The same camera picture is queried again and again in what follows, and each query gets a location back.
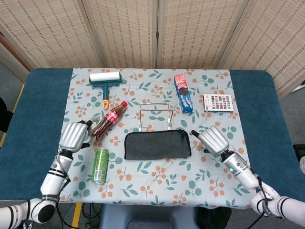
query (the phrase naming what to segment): coca-cola bottle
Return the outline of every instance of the coca-cola bottle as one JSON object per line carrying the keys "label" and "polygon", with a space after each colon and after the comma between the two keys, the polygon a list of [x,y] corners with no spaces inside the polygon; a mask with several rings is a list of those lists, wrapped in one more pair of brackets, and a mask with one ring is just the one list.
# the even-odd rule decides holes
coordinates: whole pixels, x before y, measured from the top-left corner
{"label": "coca-cola bottle", "polygon": [[123,101],[121,105],[111,109],[100,121],[100,123],[92,130],[91,140],[94,140],[94,142],[100,141],[107,130],[120,119],[126,107],[127,103]]}

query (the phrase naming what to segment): lint roller handle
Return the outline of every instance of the lint roller handle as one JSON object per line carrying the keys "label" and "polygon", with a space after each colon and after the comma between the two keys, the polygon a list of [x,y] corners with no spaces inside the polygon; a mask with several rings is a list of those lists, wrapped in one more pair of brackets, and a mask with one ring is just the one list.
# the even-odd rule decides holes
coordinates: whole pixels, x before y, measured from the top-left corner
{"label": "lint roller handle", "polygon": [[109,90],[107,83],[103,85],[103,108],[104,110],[108,110],[109,108]]}

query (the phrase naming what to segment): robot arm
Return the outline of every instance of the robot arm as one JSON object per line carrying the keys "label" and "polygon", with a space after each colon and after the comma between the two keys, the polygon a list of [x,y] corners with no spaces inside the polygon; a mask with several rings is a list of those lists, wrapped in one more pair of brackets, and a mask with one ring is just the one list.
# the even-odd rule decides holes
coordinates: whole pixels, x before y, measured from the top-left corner
{"label": "robot arm", "polygon": [[211,126],[201,134],[192,130],[192,134],[214,157],[221,156],[221,161],[245,188],[257,187],[261,190],[250,200],[250,205],[256,213],[285,217],[305,227],[305,203],[289,197],[281,197],[273,188],[262,182],[243,158],[228,150],[229,142],[215,126]]}
{"label": "robot arm", "polygon": [[68,123],[59,142],[62,149],[55,157],[41,186],[42,198],[31,199],[21,205],[0,208],[0,229],[13,229],[23,220],[46,223],[55,212],[59,194],[70,182],[67,175],[73,161],[72,154],[81,148],[89,147],[83,143],[86,133],[91,135],[92,120]]}

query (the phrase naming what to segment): floral tablecloth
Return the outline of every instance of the floral tablecloth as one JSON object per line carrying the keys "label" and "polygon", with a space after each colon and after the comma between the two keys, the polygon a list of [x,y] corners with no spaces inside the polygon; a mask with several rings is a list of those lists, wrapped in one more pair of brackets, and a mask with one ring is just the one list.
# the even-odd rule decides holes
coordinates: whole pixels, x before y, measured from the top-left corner
{"label": "floral tablecloth", "polygon": [[[92,86],[89,75],[114,71],[121,72],[122,83],[110,87],[110,108],[126,101],[126,113],[99,144],[74,154],[69,170],[72,182],[62,191],[61,201],[206,208],[249,207],[249,200],[255,191],[245,189],[220,162],[220,158],[205,154],[202,143],[192,135],[189,136],[191,157],[154,161],[123,159],[125,136],[139,130],[140,103],[167,102],[174,110],[172,129],[203,131],[215,125],[227,137],[230,149],[248,161],[230,72],[74,68],[62,129],[67,122],[88,120],[93,116],[101,119],[107,113],[101,106],[102,88]],[[187,78],[193,113],[182,114],[179,106],[173,78],[180,73]],[[204,112],[202,94],[231,94],[234,112]],[[143,131],[166,130],[166,117],[166,112],[143,112]],[[103,185],[91,182],[95,151],[100,147],[110,152],[107,181]]]}

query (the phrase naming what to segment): gray carpet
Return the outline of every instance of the gray carpet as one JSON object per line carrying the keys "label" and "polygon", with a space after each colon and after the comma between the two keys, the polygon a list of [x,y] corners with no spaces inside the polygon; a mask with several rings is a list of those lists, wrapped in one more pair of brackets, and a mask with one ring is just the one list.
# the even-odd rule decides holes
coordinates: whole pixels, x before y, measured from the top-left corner
{"label": "gray carpet", "polygon": [[[12,110],[15,102],[17,100],[19,91],[21,89],[22,83],[12,75],[3,65],[0,64],[0,96],[3,98],[9,110]],[[284,116],[286,123],[290,132],[290,137],[293,144],[305,144],[305,89],[301,89],[297,92],[294,92],[288,95],[281,105],[283,108]],[[5,206],[10,206],[14,204],[20,204],[16,201],[1,201],[0,208]],[[68,213],[65,213],[67,208],[71,204],[59,204],[60,211],[67,223],[71,224],[73,219],[73,213],[75,205],[72,204],[72,207],[69,209]],[[89,204],[85,208],[85,213],[89,214]],[[247,228],[258,215],[248,209],[248,210],[237,210],[232,209],[232,215],[229,219],[227,229],[245,229]],[[88,220],[82,215],[79,228],[84,229],[85,223]],[[93,223],[98,222],[98,219],[92,220]],[[40,229],[39,225],[35,225],[35,229]],[[45,229],[59,229],[61,228],[61,223],[57,214],[54,215],[52,220],[43,225]],[[253,227],[254,229],[269,228],[269,229],[301,229],[302,227],[289,222],[286,219],[275,219],[275,218],[262,218],[260,221]]]}

